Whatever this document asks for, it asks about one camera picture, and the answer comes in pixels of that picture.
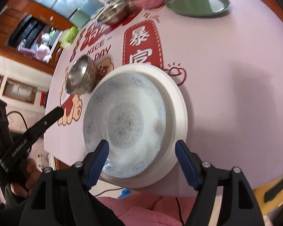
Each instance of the oval green plate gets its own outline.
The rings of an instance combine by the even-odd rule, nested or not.
[[[175,13],[185,16],[213,16],[231,7],[229,0],[167,0],[166,5]]]

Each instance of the white plate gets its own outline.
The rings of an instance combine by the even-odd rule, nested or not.
[[[157,156],[166,129],[164,101],[138,73],[117,74],[94,90],[86,107],[83,136],[88,152],[109,142],[103,172],[117,178],[142,173]]]
[[[166,131],[162,147],[152,164],[141,174],[130,178],[115,178],[102,172],[101,177],[120,187],[135,189],[154,184],[167,175],[177,163],[175,143],[186,141],[188,116],[183,96],[171,77],[160,68],[150,64],[127,64],[106,75],[95,90],[109,78],[121,73],[139,73],[147,77],[159,90],[166,109]]]

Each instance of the wire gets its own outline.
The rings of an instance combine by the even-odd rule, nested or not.
[[[107,190],[104,190],[103,192],[101,192],[101,193],[95,195],[94,197],[100,196],[101,194],[106,193],[106,192],[108,192],[108,191],[115,191],[115,190],[120,190],[120,189],[124,189],[124,188],[107,189]]]
[[[175,197],[175,199],[176,199],[177,206],[178,206],[179,219],[180,219],[180,222],[182,223],[182,225],[184,226],[184,222],[183,222],[183,220],[182,220],[182,216],[181,216],[180,204],[179,204],[178,198],[177,198],[177,197]]]
[[[22,120],[23,120],[24,125],[25,125],[26,130],[27,130],[27,129],[28,129],[28,127],[27,127],[27,124],[26,124],[26,121],[25,121],[25,119],[24,119],[23,115],[22,115],[20,112],[18,112],[18,111],[11,111],[10,113],[8,113],[8,114],[7,114],[7,116],[9,116],[9,115],[10,115],[10,114],[12,114],[12,113],[17,113],[17,114],[19,114],[19,115],[22,117]]]

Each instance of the blue object on floor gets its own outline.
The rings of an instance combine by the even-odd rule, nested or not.
[[[127,196],[127,195],[130,195],[130,194],[132,194],[133,193],[133,191],[131,191],[131,190],[129,190],[129,189],[123,189],[122,190],[122,194],[119,196],[119,197],[117,197],[118,199],[121,199],[121,198],[124,198],[125,196]]]

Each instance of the pink table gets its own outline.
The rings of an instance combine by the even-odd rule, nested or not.
[[[220,18],[183,17],[164,6],[117,27],[89,22],[56,67],[46,112],[62,105],[65,115],[45,133],[45,150],[68,165],[86,155],[82,125],[91,94],[63,91],[67,70],[88,54],[102,76],[125,63],[151,63],[170,74],[186,101],[186,143],[202,160],[239,166],[253,188],[283,175],[283,23],[260,0],[230,1]],[[140,190],[194,193],[178,164]]]

